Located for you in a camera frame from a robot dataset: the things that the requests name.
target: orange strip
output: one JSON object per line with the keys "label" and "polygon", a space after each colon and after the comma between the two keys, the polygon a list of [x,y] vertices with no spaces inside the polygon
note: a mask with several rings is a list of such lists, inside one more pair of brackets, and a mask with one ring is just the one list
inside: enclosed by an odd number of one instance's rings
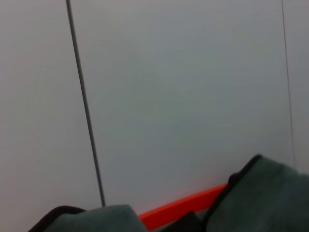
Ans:
{"label": "orange strip", "polygon": [[181,218],[191,210],[197,212],[209,208],[225,186],[220,185],[151,210],[140,215],[140,219],[152,231]]}

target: black trim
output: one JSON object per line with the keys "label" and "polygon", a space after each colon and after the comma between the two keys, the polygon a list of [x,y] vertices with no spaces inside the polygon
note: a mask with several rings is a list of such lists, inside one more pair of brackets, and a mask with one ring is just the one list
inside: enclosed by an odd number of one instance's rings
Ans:
{"label": "black trim", "polygon": [[62,214],[79,214],[84,212],[84,209],[73,206],[59,206],[46,214],[34,227],[28,232],[43,232],[45,231],[60,215]]}
{"label": "black trim", "polygon": [[103,186],[102,186],[102,180],[101,180],[101,174],[100,174],[100,167],[99,167],[99,164],[98,164],[98,156],[97,156],[95,138],[93,136],[93,131],[92,131],[90,112],[89,112],[87,96],[86,96],[86,89],[85,89],[85,84],[84,84],[84,76],[83,76],[83,72],[82,72],[81,60],[80,60],[80,57],[79,57],[79,51],[78,51],[78,46],[77,46],[77,39],[76,39],[76,33],[75,33],[75,28],[74,28],[74,21],[73,21],[73,14],[72,14],[72,8],[71,8],[70,0],[67,0],[67,9],[68,9],[68,17],[69,17],[69,23],[70,23],[70,29],[71,29],[71,35],[72,35],[72,42],[73,42],[73,47],[74,47],[74,52],[75,52],[77,71],[78,71],[78,75],[79,75],[79,81],[81,83],[81,90],[82,90],[84,108],[85,108],[86,119],[87,119],[87,124],[88,124],[90,143],[91,143],[91,148],[92,148],[92,153],[93,153],[93,160],[94,160],[94,163],[95,163],[95,168],[96,168],[96,173],[97,173],[98,188],[99,188],[99,191],[100,191],[101,203],[102,203],[102,206],[104,207],[105,206],[105,198],[104,198],[104,192],[103,192]]}
{"label": "black trim", "polygon": [[240,172],[235,173],[230,176],[228,180],[227,186],[222,190],[220,195],[217,197],[217,199],[214,201],[214,203],[211,205],[209,210],[207,211],[205,217],[202,221],[202,228],[204,231],[207,231],[207,223],[214,213],[214,211],[219,207],[220,203],[223,201],[223,199],[230,193],[230,191],[237,185],[237,183],[248,173],[248,171],[256,164],[258,160],[262,158],[261,155],[254,156],[243,168]]}

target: gray fabric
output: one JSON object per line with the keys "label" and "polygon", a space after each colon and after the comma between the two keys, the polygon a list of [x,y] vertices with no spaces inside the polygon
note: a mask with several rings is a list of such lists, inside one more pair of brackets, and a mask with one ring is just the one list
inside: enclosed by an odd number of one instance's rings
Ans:
{"label": "gray fabric", "polygon": [[44,232],[147,232],[127,205],[59,216]]}
{"label": "gray fabric", "polygon": [[309,176],[261,158],[210,217],[207,232],[308,232]]}

